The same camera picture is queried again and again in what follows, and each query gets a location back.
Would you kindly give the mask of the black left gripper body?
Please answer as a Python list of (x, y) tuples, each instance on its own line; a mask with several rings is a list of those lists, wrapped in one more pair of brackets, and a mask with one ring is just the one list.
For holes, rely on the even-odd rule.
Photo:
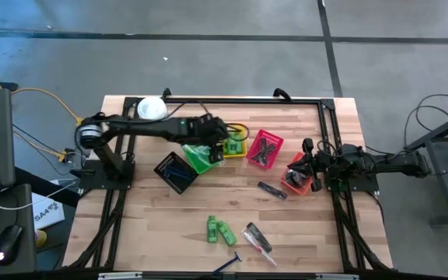
[(212, 114), (198, 118), (198, 144), (210, 148), (210, 155), (223, 157), (223, 142), (229, 137), (226, 123)]

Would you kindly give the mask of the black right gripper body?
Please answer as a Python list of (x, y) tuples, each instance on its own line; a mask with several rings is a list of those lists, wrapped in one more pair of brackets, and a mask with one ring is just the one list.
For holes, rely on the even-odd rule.
[(326, 173), (336, 163), (336, 157), (324, 149), (317, 149), (316, 152), (313, 152), (313, 149), (313, 139), (303, 139), (303, 151), (305, 152), (303, 160), (305, 162), (306, 172), (313, 178), (310, 185), (311, 191), (320, 191), (323, 184), (318, 177), (318, 173)]

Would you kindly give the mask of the red toothbrush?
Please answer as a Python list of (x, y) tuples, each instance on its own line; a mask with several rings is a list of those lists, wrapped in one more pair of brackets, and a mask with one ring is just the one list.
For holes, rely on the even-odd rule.
[(246, 241), (255, 248), (255, 250), (260, 253), (267, 261), (268, 263), (273, 266), (276, 267), (277, 263), (275, 262), (275, 260), (269, 256), (269, 254), (264, 250), (264, 248), (258, 243), (258, 241), (249, 233), (249, 231), (247, 229), (243, 229), (241, 231), (241, 234), (243, 235), (243, 237), (246, 239)]

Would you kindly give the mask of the orange plastic basket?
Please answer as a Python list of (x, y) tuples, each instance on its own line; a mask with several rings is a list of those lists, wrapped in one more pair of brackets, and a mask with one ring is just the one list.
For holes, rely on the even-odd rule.
[[(304, 153), (298, 152), (295, 157), (293, 158), (292, 162), (298, 161), (303, 159), (303, 157), (305, 156)], [(313, 183), (313, 171), (309, 166), (309, 169), (311, 171), (311, 175), (309, 177), (307, 177), (307, 183), (305, 185), (304, 188), (302, 189), (295, 189), (294, 187), (290, 186), (286, 181), (285, 181), (285, 175), (288, 173), (289, 168), (286, 167), (285, 171), (283, 172), (282, 176), (281, 176), (281, 182), (292, 192), (298, 194), (298, 195), (306, 195), (306, 193), (310, 190), (311, 188), (311, 184)]]

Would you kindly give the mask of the red plastic basket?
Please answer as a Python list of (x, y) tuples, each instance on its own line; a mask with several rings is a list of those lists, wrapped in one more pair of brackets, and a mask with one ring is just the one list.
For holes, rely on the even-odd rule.
[[(257, 154), (260, 151), (260, 139), (261, 138), (266, 138), (268, 141), (268, 144), (276, 145), (275, 151), (269, 153), (267, 166), (263, 166), (257, 161)], [(277, 135), (274, 135), (269, 131), (260, 129), (250, 146), (250, 150), (247, 152), (246, 159), (248, 160), (249, 163), (252, 163), (256, 166), (259, 166), (261, 168), (269, 170), (274, 166), (275, 160), (278, 157), (278, 154), (282, 148), (283, 142), (284, 142), (283, 138), (281, 138)]]

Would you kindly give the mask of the yellow plastic basket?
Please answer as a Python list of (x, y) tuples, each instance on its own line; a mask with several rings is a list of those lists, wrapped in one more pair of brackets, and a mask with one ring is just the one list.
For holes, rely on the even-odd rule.
[[(228, 125), (228, 133), (229, 137), (223, 142), (223, 155), (225, 158), (240, 158), (244, 157), (247, 154), (247, 139), (249, 136), (248, 129), (243, 124), (229, 124)], [(243, 141), (243, 154), (232, 154), (232, 155), (226, 155), (226, 143), (231, 142), (232, 144), (234, 141)]]

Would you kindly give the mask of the green plastic basket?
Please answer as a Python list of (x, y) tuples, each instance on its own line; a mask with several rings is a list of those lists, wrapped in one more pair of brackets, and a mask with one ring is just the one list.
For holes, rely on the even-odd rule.
[(189, 160), (189, 162), (191, 163), (191, 165), (192, 165), (192, 167), (194, 168), (194, 170), (195, 170), (198, 174), (203, 174), (203, 173), (205, 173), (206, 171), (210, 170), (211, 168), (218, 166), (218, 165), (216, 165), (216, 166), (207, 166), (207, 165), (206, 165), (206, 167), (203, 169), (203, 171), (200, 172), (200, 171), (198, 170), (197, 157), (196, 157), (196, 156), (190, 156), (190, 155), (189, 155), (187, 152), (185, 152), (185, 151), (184, 151), (184, 154), (185, 154), (185, 156), (187, 157), (187, 159)]

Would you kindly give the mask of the black plastic basket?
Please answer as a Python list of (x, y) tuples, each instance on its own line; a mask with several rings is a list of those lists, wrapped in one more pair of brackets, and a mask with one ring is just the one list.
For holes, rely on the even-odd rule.
[[(171, 175), (170, 177), (164, 177), (164, 170), (167, 166), (172, 166), (179, 170), (184, 170), (189, 173), (194, 179), (192, 181), (184, 180), (179, 177)], [(180, 156), (175, 152), (170, 152), (166, 158), (164, 158), (153, 170), (165, 183), (167, 183), (174, 191), (178, 194), (185, 192), (190, 185), (198, 177), (198, 173), (186, 163)]]

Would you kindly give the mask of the Lysol wipes canister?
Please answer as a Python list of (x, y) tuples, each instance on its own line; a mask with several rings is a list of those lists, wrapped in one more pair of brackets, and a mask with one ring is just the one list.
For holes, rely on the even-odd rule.
[(137, 106), (137, 112), (141, 119), (149, 121), (162, 120), (168, 115), (165, 102), (157, 96), (142, 99)]

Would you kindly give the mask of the white printed paper box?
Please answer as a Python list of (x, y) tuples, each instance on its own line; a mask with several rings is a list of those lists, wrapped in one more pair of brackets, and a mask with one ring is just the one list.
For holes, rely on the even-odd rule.
[(65, 220), (63, 204), (51, 198), (32, 193), (33, 224), (36, 230), (47, 228)]

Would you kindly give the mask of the dark side desk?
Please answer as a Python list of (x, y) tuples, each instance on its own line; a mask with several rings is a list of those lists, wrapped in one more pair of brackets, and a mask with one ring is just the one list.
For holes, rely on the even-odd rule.
[(33, 272), (37, 268), (37, 252), (33, 225), (33, 211), (29, 206), (19, 211), (0, 209), (0, 233), (7, 226), (16, 224), (23, 228), (18, 242), (15, 260), (8, 265), (0, 265), (0, 275)]

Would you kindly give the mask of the black computer mouse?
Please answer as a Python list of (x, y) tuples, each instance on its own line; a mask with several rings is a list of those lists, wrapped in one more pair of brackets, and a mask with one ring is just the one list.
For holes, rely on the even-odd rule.
[(19, 253), (19, 244), (23, 235), (23, 227), (10, 225), (0, 233), (0, 266), (13, 263)]

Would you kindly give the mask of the silver aluminium bracket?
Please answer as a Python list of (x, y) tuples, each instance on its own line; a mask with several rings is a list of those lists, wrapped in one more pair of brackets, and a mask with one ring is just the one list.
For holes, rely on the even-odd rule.
[(97, 280), (139, 280), (142, 277), (141, 271), (113, 271), (99, 273)]
[(316, 280), (360, 280), (358, 275), (338, 274), (338, 273), (318, 273), (315, 274)]

